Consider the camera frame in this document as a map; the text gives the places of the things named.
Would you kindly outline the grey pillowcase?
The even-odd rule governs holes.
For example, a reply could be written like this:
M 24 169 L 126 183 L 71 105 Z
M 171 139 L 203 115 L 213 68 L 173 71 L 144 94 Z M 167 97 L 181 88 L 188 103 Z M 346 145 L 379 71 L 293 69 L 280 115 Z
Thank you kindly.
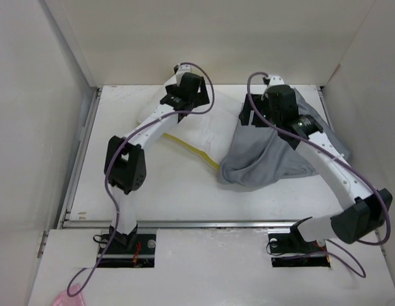
M 256 127 L 248 98 L 244 99 L 230 148 L 220 162 L 218 181 L 262 188 L 281 179 L 317 175 L 316 169 L 267 126 Z

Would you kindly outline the white pillow with yellow edge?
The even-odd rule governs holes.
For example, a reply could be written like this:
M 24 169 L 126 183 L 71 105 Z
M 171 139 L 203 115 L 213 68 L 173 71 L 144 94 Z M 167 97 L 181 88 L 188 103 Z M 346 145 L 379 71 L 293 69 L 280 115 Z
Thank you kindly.
M 163 136 L 200 156 L 215 170 L 228 153 L 244 96 L 215 90 L 212 110 L 204 115 L 189 115 Z

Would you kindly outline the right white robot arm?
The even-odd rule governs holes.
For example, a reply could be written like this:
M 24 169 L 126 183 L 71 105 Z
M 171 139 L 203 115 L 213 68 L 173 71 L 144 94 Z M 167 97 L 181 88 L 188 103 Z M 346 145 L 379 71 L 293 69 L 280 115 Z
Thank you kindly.
M 337 238 L 346 244 L 381 226 L 390 228 L 392 194 L 378 190 L 340 155 L 323 126 L 312 115 L 301 114 L 295 90 L 285 84 L 268 87 L 263 94 L 247 92 L 244 109 L 254 113 L 251 124 L 268 127 L 305 158 L 336 196 L 341 211 L 307 217 L 290 227 L 288 243 L 303 251 L 312 242 Z

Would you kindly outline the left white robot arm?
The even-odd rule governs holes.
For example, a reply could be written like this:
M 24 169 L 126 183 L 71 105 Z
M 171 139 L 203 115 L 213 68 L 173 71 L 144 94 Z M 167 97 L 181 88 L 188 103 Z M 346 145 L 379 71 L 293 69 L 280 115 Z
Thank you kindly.
M 123 253 L 132 251 L 136 244 L 137 218 L 128 195 L 145 181 L 146 151 L 185 116 L 210 103 L 204 77 L 191 72 L 176 76 L 175 83 L 168 84 L 165 90 L 156 108 L 136 129 L 108 141 L 105 187 L 117 210 L 109 233 L 112 244 Z

